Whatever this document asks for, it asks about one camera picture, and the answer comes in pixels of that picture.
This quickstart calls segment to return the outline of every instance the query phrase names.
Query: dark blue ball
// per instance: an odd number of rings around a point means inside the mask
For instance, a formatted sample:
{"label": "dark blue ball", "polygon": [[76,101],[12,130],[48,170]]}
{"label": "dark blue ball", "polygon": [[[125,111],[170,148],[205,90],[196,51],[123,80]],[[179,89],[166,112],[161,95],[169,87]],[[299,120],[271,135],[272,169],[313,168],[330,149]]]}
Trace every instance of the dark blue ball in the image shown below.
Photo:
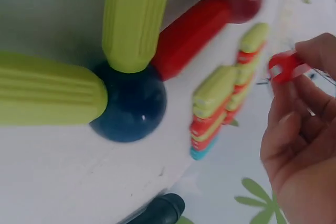
{"label": "dark blue ball", "polygon": [[108,90],[106,110],[90,123],[98,134],[117,142],[134,142],[157,128],[166,110],[167,95],[152,65],[139,73],[121,73],[106,61],[94,72]]}

